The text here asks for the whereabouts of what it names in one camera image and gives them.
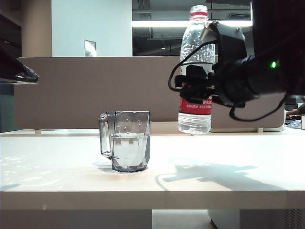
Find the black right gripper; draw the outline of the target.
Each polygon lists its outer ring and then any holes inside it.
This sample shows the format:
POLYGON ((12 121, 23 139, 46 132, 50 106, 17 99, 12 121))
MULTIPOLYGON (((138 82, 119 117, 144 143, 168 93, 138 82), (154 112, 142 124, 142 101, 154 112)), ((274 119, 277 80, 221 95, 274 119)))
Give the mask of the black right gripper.
POLYGON ((185 73, 175 76, 175 87, 179 89, 180 97, 190 103, 202 103, 213 95, 213 102, 227 107, 245 107, 245 103, 259 98, 247 80, 244 62, 249 62, 254 56, 246 56, 242 59, 224 61, 221 56, 213 65, 215 74, 215 88, 212 81, 212 72, 207 72, 203 66, 188 64, 181 70, 185 73))

